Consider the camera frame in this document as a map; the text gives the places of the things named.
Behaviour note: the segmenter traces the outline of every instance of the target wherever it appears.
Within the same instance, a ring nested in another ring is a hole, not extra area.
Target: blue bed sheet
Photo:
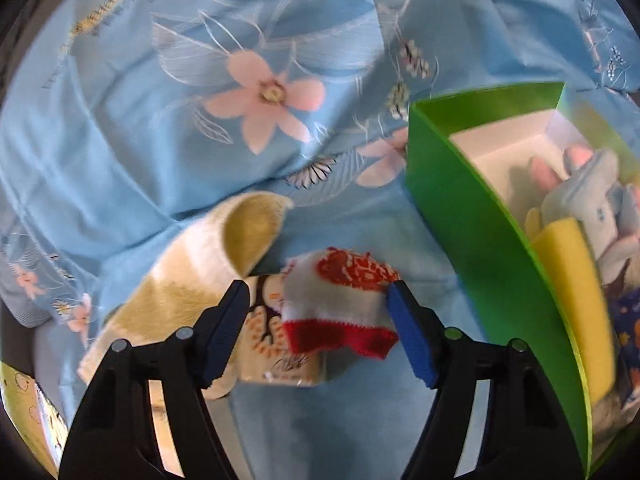
[[[402,188],[409,102],[564,80],[640,154],[627,94],[640,87],[639,61],[615,0],[66,0],[0,117],[11,271],[0,278],[60,324],[47,342],[63,347],[65,418],[104,317],[178,232],[248,189],[296,205],[259,272],[331,245],[370,251],[446,325],[482,339]],[[89,308],[82,327],[74,313]],[[312,390],[232,392],[257,479],[400,476],[433,394],[400,347],[384,362],[338,352],[329,366],[334,380]],[[470,444],[483,425],[476,410]],[[473,468],[472,447],[460,471]]]

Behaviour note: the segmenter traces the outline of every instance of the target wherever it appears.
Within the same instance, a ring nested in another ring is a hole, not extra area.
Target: stuffed animal
[[[613,282],[626,261],[640,253],[640,191],[633,184],[622,186],[618,157],[610,149],[593,152],[581,146],[564,151],[562,178],[542,158],[530,164],[533,182],[546,192],[539,210],[529,212],[527,235],[556,220],[575,218],[593,251],[603,285]]]

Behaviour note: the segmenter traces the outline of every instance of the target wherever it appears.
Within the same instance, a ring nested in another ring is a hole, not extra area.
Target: red print on sock
[[[335,285],[350,286],[367,292],[386,292],[391,282],[400,275],[390,266],[374,260],[370,253],[358,254],[329,247],[324,258],[316,265],[318,274]]]

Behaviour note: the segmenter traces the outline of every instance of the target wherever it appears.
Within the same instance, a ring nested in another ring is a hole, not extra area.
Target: yellow flower center
[[[260,97],[271,105],[281,105],[287,100],[287,90],[276,80],[260,83]]]

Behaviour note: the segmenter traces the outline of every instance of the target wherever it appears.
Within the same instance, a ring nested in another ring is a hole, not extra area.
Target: beige packet
[[[292,354],[282,327],[283,276],[252,276],[244,281],[251,292],[251,310],[238,339],[241,381],[289,386],[315,386],[326,377],[324,354]]]

